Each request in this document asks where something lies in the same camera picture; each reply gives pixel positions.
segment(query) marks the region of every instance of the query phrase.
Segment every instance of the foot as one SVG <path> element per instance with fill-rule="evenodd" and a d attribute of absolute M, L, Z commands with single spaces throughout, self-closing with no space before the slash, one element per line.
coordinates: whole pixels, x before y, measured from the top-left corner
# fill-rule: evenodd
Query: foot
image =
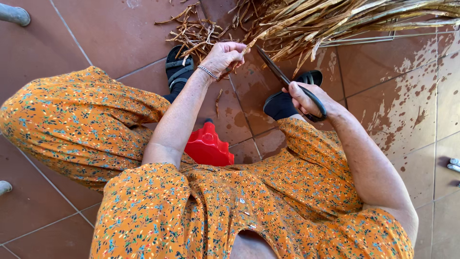
<path fill-rule="evenodd" d="M 300 75 L 295 81 L 321 86 L 322 73 L 318 70 L 308 71 Z M 298 114 L 297 109 L 294 107 L 294 104 L 292 104 L 291 95 L 282 91 L 267 98 L 264 105 L 264 112 L 274 120 L 284 119 Z"/>
<path fill-rule="evenodd" d="M 267 98 L 264 105 L 264 112 L 274 120 L 288 118 L 298 114 L 297 109 L 292 104 L 292 98 L 289 93 L 279 91 Z"/>
<path fill-rule="evenodd" d="M 184 88 L 187 80 L 193 74 L 192 56 L 187 58 L 185 66 L 182 65 L 184 59 L 179 58 L 180 55 L 176 59 L 176 55 L 179 51 L 181 51 L 182 54 L 184 51 L 188 50 L 187 47 L 184 47 L 182 50 L 180 50 L 180 48 L 181 45 L 173 47 L 166 57 L 166 76 L 168 78 L 168 86 L 171 94 L 165 95 L 164 98 L 170 103 L 173 103 L 180 91 Z"/>

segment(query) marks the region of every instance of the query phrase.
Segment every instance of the tile floor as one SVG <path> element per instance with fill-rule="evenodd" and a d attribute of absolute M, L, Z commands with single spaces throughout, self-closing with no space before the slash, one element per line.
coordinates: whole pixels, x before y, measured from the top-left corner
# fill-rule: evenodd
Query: tile floor
<path fill-rule="evenodd" d="M 179 0 L 3 0 L 29 11 L 25 28 L 0 22 L 0 102 L 27 82 L 96 65 L 126 85 L 168 93 L 165 42 L 174 24 L 154 26 L 181 12 Z M 201 17 L 219 24 L 234 0 L 201 0 Z M 460 32 L 445 27 L 422 35 L 365 45 L 322 48 L 302 70 L 319 69 L 323 89 L 361 121 L 408 187 L 420 218 L 417 259 L 457 258 L 460 253 L 460 174 L 446 169 L 460 158 Z M 413 32 L 428 33 L 434 29 Z M 241 31 L 232 31 L 234 37 Z M 279 90 L 252 52 L 230 80 L 215 83 L 195 129 L 206 118 L 230 143 L 236 163 L 254 163 L 285 147 L 276 122 L 262 112 Z M 291 75 L 297 61 L 280 62 Z M 221 118 L 214 102 L 220 89 Z M 330 130 L 328 123 L 314 124 Z M 14 187 L 0 197 L 0 258 L 86 258 L 102 195 L 25 156 L 0 136 L 0 180 Z"/>

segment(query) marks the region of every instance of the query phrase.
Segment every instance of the forearm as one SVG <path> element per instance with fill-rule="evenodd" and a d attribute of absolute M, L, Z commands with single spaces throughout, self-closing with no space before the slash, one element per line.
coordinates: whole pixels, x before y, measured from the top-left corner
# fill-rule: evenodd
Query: forearm
<path fill-rule="evenodd" d="M 363 202 L 394 209 L 411 205 L 403 180 L 358 120 L 340 108 L 330 121 L 342 142 L 356 191 Z"/>
<path fill-rule="evenodd" d="M 161 118 L 144 150 L 142 164 L 171 163 L 179 168 L 185 145 L 193 130 L 211 77 L 196 70 Z"/>

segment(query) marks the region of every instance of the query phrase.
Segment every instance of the scissor blade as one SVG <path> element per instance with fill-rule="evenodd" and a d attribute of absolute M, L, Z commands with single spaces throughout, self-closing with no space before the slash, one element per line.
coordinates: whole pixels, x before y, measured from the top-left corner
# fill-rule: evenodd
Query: scissor blade
<path fill-rule="evenodd" d="M 277 65 L 275 65 L 275 63 L 273 63 L 273 61 L 265 53 L 265 51 L 263 51 L 258 45 L 256 45 L 256 48 L 257 48 L 257 52 L 259 53 L 260 57 L 264 60 L 265 64 L 268 66 L 268 68 L 270 68 L 270 70 L 275 74 L 275 76 L 282 83 L 284 83 L 286 86 L 288 86 L 291 81 L 287 78 L 287 76 L 285 76 L 283 74 L 283 72 L 281 72 L 280 68 L 277 67 Z"/>

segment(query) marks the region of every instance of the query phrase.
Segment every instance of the silver chain bracelet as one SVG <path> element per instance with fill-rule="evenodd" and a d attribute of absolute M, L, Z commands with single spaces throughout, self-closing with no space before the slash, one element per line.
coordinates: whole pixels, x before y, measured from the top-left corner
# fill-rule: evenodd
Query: silver chain bracelet
<path fill-rule="evenodd" d="M 216 79 L 219 79 L 217 76 L 215 76 L 213 73 L 211 73 L 209 70 L 207 70 L 204 66 L 200 66 L 198 65 L 198 68 L 205 71 L 206 73 L 208 73 L 210 76 L 216 78 Z"/>

